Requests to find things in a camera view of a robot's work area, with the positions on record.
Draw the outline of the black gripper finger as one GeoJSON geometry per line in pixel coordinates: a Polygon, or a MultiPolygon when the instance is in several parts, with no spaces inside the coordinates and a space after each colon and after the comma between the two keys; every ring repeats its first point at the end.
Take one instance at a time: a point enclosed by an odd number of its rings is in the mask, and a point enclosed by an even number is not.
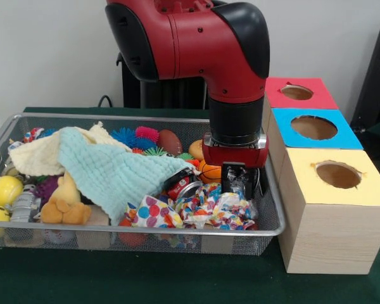
{"type": "Polygon", "coordinates": [[[247,168],[245,172],[245,198],[252,199],[253,196],[253,169],[247,168]]]}
{"type": "Polygon", "coordinates": [[[231,166],[228,163],[222,165],[222,191],[231,192],[231,166]]]}

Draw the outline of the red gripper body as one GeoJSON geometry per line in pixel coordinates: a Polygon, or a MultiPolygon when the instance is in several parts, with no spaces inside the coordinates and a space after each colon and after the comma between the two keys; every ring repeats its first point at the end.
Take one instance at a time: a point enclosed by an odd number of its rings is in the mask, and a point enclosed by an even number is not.
{"type": "Polygon", "coordinates": [[[262,168],[269,153],[269,138],[260,136],[249,146],[223,146],[212,136],[202,140],[204,160],[209,165],[222,166],[224,163],[243,163],[246,168],[262,168]]]}

